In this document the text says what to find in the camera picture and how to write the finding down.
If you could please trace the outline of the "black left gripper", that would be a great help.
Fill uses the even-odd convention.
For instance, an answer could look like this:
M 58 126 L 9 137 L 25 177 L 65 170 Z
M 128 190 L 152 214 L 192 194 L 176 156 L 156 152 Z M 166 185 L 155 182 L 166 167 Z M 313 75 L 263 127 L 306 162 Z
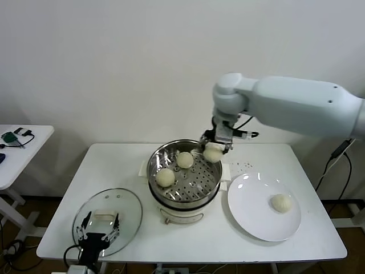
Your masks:
M 112 230 L 107 235 L 104 233 L 86 233 L 91 217 L 91 212 L 83 219 L 81 225 L 76 227 L 78 246 L 82 249 L 79 264 L 96 264 L 100 253 L 110 247 L 110 240 L 115 240 L 120 233 L 119 214 L 112 222 Z

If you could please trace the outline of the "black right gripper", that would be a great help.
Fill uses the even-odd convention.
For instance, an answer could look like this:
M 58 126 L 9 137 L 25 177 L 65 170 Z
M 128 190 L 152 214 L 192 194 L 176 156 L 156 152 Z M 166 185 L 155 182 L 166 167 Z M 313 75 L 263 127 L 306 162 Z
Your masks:
M 216 140 L 216 129 L 213 128 L 211 130 L 206 130 L 199 139 L 199 148 L 200 151 L 203 152 L 205 150 L 205 146 L 207 143 L 217 143 Z M 233 142 L 225 142 L 223 154 L 227 154 L 230 150 L 233 149 Z

